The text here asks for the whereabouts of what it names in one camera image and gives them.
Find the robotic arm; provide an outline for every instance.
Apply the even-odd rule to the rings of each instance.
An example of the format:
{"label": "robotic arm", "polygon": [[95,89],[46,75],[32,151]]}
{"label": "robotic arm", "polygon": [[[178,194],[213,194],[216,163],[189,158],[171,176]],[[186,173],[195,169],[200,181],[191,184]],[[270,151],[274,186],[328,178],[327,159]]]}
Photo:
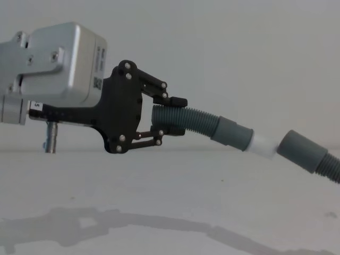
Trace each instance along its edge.
{"label": "robotic arm", "polygon": [[[18,32],[0,44],[0,122],[24,125],[30,105],[29,117],[47,122],[45,152],[51,153],[58,123],[94,128],[112,154],[160,146],[164,135],[190,130],[267,158],[278,153],[310,173],[340,183],[340,160],[293,130],[281,143],[272,142],[234,121],[187,108],[186,99],[169,97],[166,82],[132,61],[121,61],[104,79],[106,47],[102,37],[76,23],[31,35]],[[150,131],[137,132],[142,93],[158,106],[152,110]]]}

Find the screw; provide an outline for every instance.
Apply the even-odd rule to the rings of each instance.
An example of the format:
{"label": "screw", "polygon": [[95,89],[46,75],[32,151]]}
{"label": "screw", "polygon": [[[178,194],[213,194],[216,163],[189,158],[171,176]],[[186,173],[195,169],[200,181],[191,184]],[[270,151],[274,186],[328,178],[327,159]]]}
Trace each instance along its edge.
{"label": "screw", "polygon": [[29,55],[27,58],[27,65],[31,65],[33,63],[33,55]]}
{"label": "screw", "polygon": [[120,142],[124,142],[125,141],[125,135],[121,134],[121,136],[119,137]]}
{"label": "screw", "polygon": [[55,153],[57,146],[58,123],[47,123],[47,139],[44,142],[45,153]]}
{"label": "screw", "polygon": [[117,152],[121,153],[121,152],[122,152],[122,146],[118,145],[118,146],[116,147],[116,150],[117,150]]}
{"label": "screw", "polygon": [[58,52],[52,52],[51,53],[51,62],[56,62],[58,59]]}

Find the flexible tube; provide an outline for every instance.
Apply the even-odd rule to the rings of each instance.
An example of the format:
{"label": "flexible tube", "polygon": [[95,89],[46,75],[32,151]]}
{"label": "flexible tube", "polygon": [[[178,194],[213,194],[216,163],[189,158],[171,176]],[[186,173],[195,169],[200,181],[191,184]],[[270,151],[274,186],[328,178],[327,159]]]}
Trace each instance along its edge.
{"label": "flexible tube", "polygon": [[326,176],[340,183],[340,159],[306,137],[290,130],[281,143],[254,134],[252,129],[213,114],[191,108],[154,106],[154,126],[173,126],[200,133],[212,140],[242,151],[251,151],[272,158],[275,153],[296,163],[310,173]]}
{"label": "flexible tube", "polygon": [[218,116],[191,108],[154,106],[152,124],[155,126],[175,126],[212,137],[215,133]]}

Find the gray floor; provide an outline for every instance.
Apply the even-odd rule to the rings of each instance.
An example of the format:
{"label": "gray floor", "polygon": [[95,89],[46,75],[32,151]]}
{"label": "gray floor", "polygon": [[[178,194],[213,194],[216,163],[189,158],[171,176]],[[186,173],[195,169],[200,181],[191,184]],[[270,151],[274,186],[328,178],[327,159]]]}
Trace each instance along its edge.
{"label": "gray floor", "polygon": [[0,254],[340,254],[340,186],[279,156],[2,153],[0,162]]}

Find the white surface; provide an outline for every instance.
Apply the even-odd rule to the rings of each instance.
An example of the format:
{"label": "white surface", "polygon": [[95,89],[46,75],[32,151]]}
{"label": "white surface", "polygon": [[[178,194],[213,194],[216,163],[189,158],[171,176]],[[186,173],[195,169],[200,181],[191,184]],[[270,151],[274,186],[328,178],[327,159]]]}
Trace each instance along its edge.
{"label": "white surface", "polygon": [[[295,129],[340,148],[339,13],[337,0],[1,0],[0,41],[19,30],[77,21],[107,39],[106,76],[130,59],[191,107],[277,140]],[[59,149],[103,148],[96,131],[59,130]],[[0,133],[6,133],[0,149],[40,149],[45,124],[0,125]],[[211,144],[194,135],[184,141]]]}
{"label": "white surface", "polygon": [[340,186],[280,157],[2,153],[0,162],[0,254],[340,254]]}

